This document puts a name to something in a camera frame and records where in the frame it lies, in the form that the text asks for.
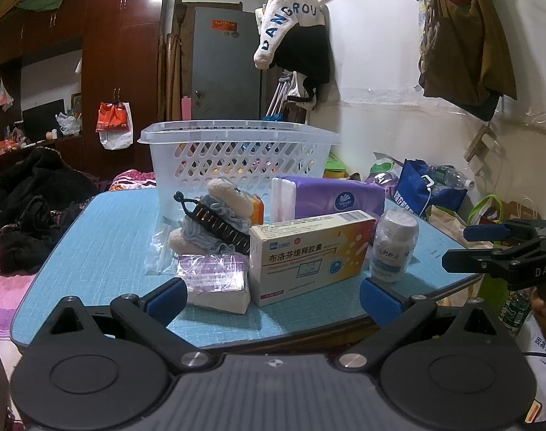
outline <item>blue tablecloth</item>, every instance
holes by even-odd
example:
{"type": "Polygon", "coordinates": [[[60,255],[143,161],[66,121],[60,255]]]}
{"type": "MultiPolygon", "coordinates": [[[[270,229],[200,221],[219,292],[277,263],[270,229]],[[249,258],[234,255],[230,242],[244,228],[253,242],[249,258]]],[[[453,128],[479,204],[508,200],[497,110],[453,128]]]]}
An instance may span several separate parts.
{"type": "MultiPolygon", "coordinates": [[[[394,206],[387,202],[387,207],[394,206]]],[[[16,344],[26,346],[57,302],[76,295],[86,306],[108,305],[123,293],[145,295],[169,276],[143,269],[145,253],[159,216],[156,190],[116,191],[93,199],[59,242],[23,299],[11,328],[16,344]]],[[[441,267],[448,249],[460,248],[427,223],[419,223],[412,264],[395,290],[404,296],[438,292],[470,275],[449,274],[441,267]]],[[[359,286],[368,274],[347,279],[245,315],[188,306],[169,329],[198,347],[259,341],[321,328],[366,315],[359,286]]]]}

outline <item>blue bag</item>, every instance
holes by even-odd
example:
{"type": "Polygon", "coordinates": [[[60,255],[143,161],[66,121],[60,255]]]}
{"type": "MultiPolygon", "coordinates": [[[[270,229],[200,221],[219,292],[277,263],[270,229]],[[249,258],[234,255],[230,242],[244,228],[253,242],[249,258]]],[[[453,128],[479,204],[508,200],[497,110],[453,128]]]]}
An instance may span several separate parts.
{"type": "Polygon", "coordinates": [[[447,188],[436,196],[430,195],[426,188],[426,182],[422,179],[423,175],[426,175],[426,168],[427,164],[422,160],[404,161],[394,201],[400,207],[404,207],[418,216],[424,216],[426,208],[431,205],[457,212],[467,195],[467,190],[447,188]]]}

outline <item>ibuprofen capsule box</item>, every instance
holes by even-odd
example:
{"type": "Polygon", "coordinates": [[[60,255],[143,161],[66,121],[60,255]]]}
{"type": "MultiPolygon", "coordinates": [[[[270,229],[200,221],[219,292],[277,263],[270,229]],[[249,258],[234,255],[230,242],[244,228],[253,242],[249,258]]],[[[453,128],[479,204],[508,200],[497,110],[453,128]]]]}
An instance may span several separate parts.
{"type": "Polygon", "coordinates": [[[357,275],[375,224],[357,210],[252,227],[251,298],[265,306],[357,275]]]}

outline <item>black banana hair clip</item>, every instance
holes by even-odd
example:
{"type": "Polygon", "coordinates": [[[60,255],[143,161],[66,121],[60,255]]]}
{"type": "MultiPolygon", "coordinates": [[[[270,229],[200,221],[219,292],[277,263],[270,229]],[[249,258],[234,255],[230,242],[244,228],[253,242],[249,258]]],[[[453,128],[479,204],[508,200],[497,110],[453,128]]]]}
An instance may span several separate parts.
{"type": "Polygon", "coordinates": [[[173,199],[183,206],[185,214],[197,222],[203,229],[211,233],[215,238],[222,240],[227,245],[233,245],[235,251],[240,254],[249,256],[249,248],[251,247],[251,237],[237,230],[233,225],[226,222],[214,210],[207,207],[202,202],[196,199],[186,199],[181,191],[177,191],[173,199]],[[185,203],[191,202],[195,204],[193,212],[189,211],[185,203]]]}

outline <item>gray metal door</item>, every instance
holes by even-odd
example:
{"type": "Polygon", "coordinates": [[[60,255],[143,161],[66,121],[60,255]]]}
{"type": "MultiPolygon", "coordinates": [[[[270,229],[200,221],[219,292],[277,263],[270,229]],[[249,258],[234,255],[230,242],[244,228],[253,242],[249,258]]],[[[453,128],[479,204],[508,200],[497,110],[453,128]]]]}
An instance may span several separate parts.
{"type": "Polygon", "coordinates": [[[261,71],[255,15],[196,8],[193,33],[192,119],[258,120],[261,71]]]}

